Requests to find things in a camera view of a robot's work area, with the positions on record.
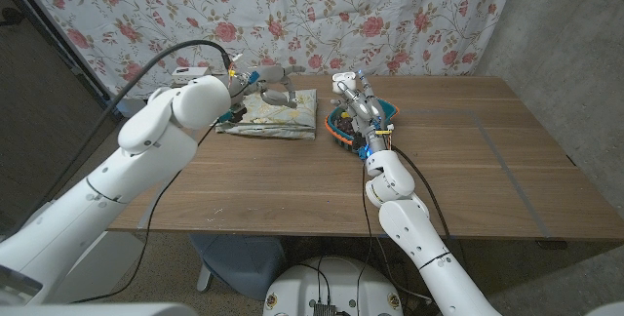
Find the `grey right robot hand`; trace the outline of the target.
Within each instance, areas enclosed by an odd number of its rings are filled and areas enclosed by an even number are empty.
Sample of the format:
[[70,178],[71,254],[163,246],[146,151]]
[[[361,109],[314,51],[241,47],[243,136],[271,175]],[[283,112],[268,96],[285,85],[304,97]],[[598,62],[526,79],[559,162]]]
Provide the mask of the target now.
[[387,117],[366,75],[361,70],[338,72],[331,79],[332,91],[339,96],[331,103],[352,119],[352,149],[363,159],[388,150]]

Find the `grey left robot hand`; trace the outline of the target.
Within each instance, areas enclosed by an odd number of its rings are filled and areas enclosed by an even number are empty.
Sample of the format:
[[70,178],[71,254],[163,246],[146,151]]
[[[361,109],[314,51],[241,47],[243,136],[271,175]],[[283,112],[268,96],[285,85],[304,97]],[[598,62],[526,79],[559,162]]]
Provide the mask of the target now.
[[267,104],[296,108],[296,92],[290,75],[305,71],[306,68],[300,65],[283,67],[279,64],[235,70],[228,82],[231,104],[241,103],[244,96],[259,93]]

